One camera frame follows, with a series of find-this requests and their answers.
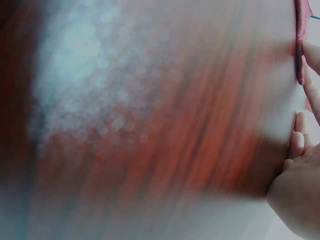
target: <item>finger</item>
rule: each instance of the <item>finger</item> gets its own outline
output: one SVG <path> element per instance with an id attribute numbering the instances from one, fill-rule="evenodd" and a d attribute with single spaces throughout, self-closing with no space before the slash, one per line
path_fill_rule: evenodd
<path id="1" fill-rule="evenodd" d="M 309 67 L 305 61 L 303 61 L 303 71 L 304 71 L 304 92 L 308 101 L 310 103 L 312 112 L 315 119 L 320 124 L 320 91 L 316 87 L 315 83 L 310 77 Z"/>
<path id="2" fill-rule="evenodd" d="M 282 165 L 282 172 L 288 170 L 295 162 L 292 159 L 286 159 Z"/>
<path id="3" fill-rule="evenodd" d="M 314 146 L 311 136 L 307 130 L 306 116 L 303 111 L 299 112 L 296 115 L 294 130 L 296 132 L 300 132 L 303 135 L 303 138 L 304 138 L 303 153 L 305 153 L 307 149 L 312 148 Z"/>
<path id="4" fill-rule="evenodd" d="M 320 47 L 303 41 L 303 54 L 308 65 L 320 75 Z"/>
<path id="5" fill-rule="evenodd" d="M 304 149 L 305 149 L 304 135 L 298 131 L 294 132 L 290 139 L 288 157 L 290 159 L 295 159 L 297 157 L 300 157 L 304 154 Z"/>

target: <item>skin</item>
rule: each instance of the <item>skin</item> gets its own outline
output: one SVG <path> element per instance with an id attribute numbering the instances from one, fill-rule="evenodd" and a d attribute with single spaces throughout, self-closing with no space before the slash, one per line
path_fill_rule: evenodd
<path id="1" fill-rule="evenodd" d="M 320 47 L 303 42 L 303 89 L 320 124 L 320 90 L 308 65 L 320 75 Z M 267 201 L 288 228 L 305 240 L 320 239 L 320 144 L 314 145 L 306 126 L 306 112 L 296 116 L 289 159 L 270 186 Z"/>

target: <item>hand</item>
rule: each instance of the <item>hand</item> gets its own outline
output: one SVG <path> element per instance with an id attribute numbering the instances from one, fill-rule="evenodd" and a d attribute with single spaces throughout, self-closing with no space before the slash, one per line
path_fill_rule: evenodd
<path id="1" fill-rule="evenodd" d="M 314 117 L 320 124 L 320 91 L 310 78 L 308 65 L 320 75 L 320 47 L 303 43 L 305 94 Z M 283 172 L 272 183 L 267 201 L 283 222 L 306 240 L 320 239 L 320 144 L 314 146 L 306 119 L 309 113 L 296 116 L 289 159 Z"/>

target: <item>blurry red fabric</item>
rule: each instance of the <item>blurry red fabric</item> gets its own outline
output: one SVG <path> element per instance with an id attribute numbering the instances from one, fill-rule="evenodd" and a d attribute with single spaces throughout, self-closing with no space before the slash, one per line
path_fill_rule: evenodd
<path id="1" fill-rule="evenodd" d="M 305 84 L 303 71 L 303 47 L 302 41 L 307 39 L 309 18 L 313 12 L 309 5 L 309 0 L 295 0 L 296 17 L 296 78 L 300 85 Z"/>

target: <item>blue string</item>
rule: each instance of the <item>blue string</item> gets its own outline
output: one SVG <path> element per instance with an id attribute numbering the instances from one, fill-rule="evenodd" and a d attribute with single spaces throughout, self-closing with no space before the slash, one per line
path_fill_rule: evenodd
<path id="1" fill-rule="evenodd" d="M 311 16 L 311 18 L 320 20 L 320 17 L 318 17 L 318 16 Z"/>

